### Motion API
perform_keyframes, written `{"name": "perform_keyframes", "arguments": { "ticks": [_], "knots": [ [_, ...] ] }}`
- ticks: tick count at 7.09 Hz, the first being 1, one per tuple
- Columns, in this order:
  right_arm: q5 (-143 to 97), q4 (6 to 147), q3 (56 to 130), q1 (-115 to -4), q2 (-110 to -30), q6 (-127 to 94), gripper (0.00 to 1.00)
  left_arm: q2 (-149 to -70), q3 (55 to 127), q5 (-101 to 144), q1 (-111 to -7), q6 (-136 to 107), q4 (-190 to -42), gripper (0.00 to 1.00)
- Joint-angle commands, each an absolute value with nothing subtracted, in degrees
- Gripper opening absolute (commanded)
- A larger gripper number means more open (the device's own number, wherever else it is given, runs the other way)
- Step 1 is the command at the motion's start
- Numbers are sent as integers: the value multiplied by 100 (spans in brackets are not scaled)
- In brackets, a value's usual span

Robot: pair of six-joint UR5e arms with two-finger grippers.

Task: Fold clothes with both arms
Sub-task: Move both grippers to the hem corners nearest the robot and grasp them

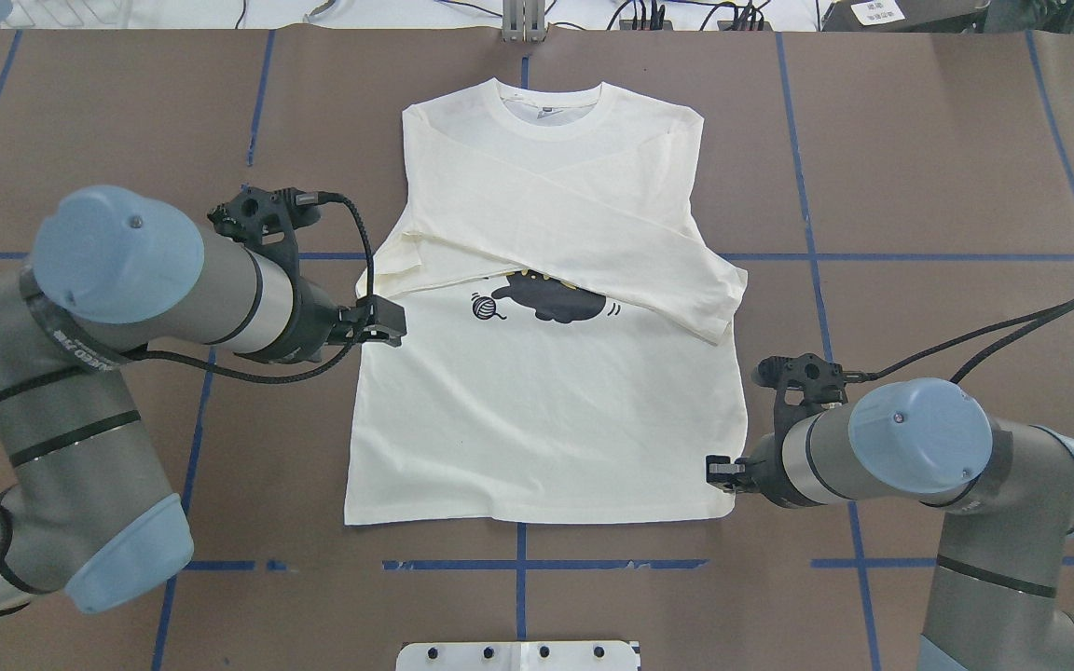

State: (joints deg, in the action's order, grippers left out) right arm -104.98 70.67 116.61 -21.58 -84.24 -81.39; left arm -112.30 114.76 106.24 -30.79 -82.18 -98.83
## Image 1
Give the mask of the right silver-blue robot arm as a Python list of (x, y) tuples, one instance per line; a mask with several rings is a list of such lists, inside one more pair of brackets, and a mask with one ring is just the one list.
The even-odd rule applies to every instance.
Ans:
[(987, 415), (962, 386), (918, 378), (857, 402), (780, 404), (775, 429), (705, 480), (780, 507), (913, 500), (943, 515), (920, 670), (1074, 670), (1057, 603), (1074, 539), (1074, 438)]

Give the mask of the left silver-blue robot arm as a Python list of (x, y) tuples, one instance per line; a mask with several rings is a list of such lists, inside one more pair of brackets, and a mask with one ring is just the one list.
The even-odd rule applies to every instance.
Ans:
[[(301, 275), (297, 230), (349, 196), (244, 187), (211, 229), (166, 202), (95, 185), (61, 200), (0, 275), (0, 619), (62, 592), (99, 614), (158, 589), (195, 552), (122, 369), (165, 361), (293, 385), (355, 345), (397, 347), (404, 309), (368, 267), (353, 305)], [(337, 347), (332, 361), (323, 351)]]

